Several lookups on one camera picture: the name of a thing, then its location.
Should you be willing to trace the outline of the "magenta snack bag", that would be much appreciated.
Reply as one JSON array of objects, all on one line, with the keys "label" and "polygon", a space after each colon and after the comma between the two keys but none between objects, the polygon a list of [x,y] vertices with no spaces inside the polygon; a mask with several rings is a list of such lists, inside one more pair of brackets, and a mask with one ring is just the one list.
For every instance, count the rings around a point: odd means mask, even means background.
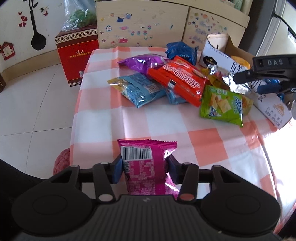
[{"label": "magenta snack bag", "polygon": [[179,190],[168,174],[166,158],[177,142],[118,139],[127,191],[130,195],[172,195]]}]

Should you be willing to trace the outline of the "silver foil snack bag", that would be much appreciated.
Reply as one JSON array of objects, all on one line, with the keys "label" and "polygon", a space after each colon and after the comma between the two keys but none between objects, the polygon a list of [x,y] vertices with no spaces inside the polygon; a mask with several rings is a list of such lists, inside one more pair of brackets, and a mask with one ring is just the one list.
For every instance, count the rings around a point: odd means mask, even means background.
[{"label": "silver foil snack bag", "polygon": [[218,65],[209,64],[206,68],[201,68],[201,73],[208,78],[210,84],[214,87],[238,94],[250,93],[250,87],[247,84],[236,84],[233,79],[234,75]]}]

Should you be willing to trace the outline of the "green cracker bag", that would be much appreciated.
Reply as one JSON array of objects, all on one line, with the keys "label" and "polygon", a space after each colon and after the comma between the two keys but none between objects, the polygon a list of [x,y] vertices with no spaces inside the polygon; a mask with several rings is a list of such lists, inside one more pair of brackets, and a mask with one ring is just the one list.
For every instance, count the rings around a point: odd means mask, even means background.
[{"label": "green cracker bag", "polygon": [[206,85],[200,106],[200,117],[243,126],[253,101],[242,94]]}]

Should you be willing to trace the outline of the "red snack bag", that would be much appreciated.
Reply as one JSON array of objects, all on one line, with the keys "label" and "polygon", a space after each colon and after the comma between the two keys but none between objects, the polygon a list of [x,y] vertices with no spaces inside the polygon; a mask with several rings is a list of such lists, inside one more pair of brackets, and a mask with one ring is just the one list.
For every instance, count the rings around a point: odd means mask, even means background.
[{"label": "red snack bag", "polygon": [[177,95],[190,104],[199,107],[201,98],[207,82],[204,76],[195,66],[179,56],[161,66],[160,68],[150,68],[148,76],[170,88]]}]

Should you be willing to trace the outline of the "light blue snack bag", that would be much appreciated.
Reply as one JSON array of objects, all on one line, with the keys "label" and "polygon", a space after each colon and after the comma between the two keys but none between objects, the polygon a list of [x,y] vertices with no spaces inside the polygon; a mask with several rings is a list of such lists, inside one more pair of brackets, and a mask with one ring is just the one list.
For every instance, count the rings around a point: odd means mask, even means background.
[{"label": "light blue snack bag", "polygon": [[182,97],[175,94],[173,90],[163,87],[158,82],[147,78],[141,73],[113,78],[108,80],[107,83],[118,90],[137,108],[164,96],[168,98],[170,104],[183,104],[187,102]]}]

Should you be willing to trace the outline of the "dark blue snack bag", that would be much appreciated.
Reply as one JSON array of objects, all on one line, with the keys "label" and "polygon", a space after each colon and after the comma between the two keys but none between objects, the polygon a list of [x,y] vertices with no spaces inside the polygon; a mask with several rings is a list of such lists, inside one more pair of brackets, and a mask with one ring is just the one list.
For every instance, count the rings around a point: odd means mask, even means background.
[{"label": "dark blue snack bag", "polygon": [[179,56],[192,65],[196,65],[198,47],[192,48],[182,41],[168,43],[166,47],[166,55],[169,59],[174,59],[175,56]]},{"label": "dark blue snack bag", "polygon": [[284,102],[285,94],[282,93],[283,88],[287,86],[288,81],[280,81],[278,79],[264,79],[262,82],[265,84],[260,84],[257,87],[258,94],[269,94],[276,93],[282,102]]}]

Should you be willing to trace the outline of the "purple snack bag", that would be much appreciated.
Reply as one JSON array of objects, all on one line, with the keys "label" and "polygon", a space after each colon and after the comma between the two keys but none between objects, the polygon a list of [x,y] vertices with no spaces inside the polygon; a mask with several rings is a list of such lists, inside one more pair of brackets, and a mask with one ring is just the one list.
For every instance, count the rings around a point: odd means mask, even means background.
[{"label": "purple snack bag", "polygon": [[149,69],[158,69],[169,62],[169,58],[158,54],[143,54],[120,60],[117,63],[120,66],[147,75]]}]

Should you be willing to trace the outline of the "yellow snack bag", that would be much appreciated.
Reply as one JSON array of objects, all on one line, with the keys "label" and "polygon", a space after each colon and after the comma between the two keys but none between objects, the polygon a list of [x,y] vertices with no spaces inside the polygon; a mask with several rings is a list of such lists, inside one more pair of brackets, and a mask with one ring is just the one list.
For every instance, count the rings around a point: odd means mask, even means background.
[{"label": "yellow snack bag", "polygon": [[239,56],[231,56],[231,58],[238,64],[240,64],[241,66],[244,66],[247,70],[251,69],[251,65],[248,61],[246,61],[245,59],[239,57]]}]

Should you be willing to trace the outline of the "silver refrigerator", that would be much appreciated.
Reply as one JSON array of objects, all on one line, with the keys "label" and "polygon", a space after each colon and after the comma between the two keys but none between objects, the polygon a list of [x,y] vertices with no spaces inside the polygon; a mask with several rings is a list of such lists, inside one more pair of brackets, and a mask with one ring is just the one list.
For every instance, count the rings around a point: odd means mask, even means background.
[{"label": "silver refrigerator", "polygon": [[253,1],[239,48],[254,56],[295,53],[295,1]]}]

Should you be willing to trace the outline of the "pink round stool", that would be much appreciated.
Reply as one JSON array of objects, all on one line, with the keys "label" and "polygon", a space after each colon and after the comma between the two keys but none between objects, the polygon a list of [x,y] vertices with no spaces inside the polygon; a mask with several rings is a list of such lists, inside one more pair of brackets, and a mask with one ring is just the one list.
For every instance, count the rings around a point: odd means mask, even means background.
[{"label": "pink round stool", "polygon": [[61,172],[70,165],[70,149],[64,149],[56,158],[53,168],[53,175]]}]

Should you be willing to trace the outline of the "pink checkered tablecloth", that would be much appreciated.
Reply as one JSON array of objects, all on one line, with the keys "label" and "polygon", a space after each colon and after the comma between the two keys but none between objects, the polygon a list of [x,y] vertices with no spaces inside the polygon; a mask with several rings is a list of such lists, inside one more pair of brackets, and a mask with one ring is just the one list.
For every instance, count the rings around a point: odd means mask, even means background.
[{"label": "pink checkered tablecloth", "polygon": [[278,130],[256,107],[243,127],[201,118],[199,109],[172,105],[166,97],[136,108],[108,80],[131,75],[118,61],[164,48],[116,47],[94,50],[87,62],[75,107],[70,162],[91,168],[119,154],[119,139],[176,141],[174,156],[209,169],[217,164],[277,198],[281,224],[295,210],[295,120]]}]

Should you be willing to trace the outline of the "cardboard milk box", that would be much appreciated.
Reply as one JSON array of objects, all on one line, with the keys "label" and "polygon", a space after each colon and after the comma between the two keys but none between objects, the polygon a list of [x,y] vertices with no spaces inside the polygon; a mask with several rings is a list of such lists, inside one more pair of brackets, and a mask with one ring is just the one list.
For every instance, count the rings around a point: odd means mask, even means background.
[{"label": "cardboard milk box", "polygon": [[254,57],[217,34],[206,37],[199,64],[228,74],[230,90],[252,99],[277,129],[295,117],[295,54]]}]

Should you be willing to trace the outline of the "red gift box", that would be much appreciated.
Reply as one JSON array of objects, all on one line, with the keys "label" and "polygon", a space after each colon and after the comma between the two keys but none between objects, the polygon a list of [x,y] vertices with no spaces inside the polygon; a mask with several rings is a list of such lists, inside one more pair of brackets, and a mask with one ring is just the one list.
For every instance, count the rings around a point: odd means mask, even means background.
[{"label": "red gift box", "polygon": [[69,86],[80,85],[91,53],[99,48],[97,25],[61,31],[55,42]]}]

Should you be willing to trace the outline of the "beige cabinet with stickers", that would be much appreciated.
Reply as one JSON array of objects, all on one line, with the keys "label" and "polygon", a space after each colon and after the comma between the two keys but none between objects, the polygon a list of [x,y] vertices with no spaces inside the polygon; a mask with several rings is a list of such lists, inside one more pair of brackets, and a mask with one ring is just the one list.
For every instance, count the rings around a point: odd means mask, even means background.
[{"label": "beige cabinet with stickers", "polygon": [[229,1],[96,1],[100,48],[165,47],[183,41],[203,50],[210,34],[229,35],[238,46],[249,10]]}]

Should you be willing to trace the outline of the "plastic bag with greens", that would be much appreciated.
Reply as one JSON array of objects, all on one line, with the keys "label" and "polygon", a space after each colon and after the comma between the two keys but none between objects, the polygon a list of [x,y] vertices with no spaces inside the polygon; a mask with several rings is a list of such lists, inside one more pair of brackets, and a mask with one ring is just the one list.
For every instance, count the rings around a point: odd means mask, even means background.
[{"label": "plastic bag with greens", "polygon": [[94,0],[65,0],[64,10],[66,21],[63,23],[63,31],[76,30],[96,23]]}]

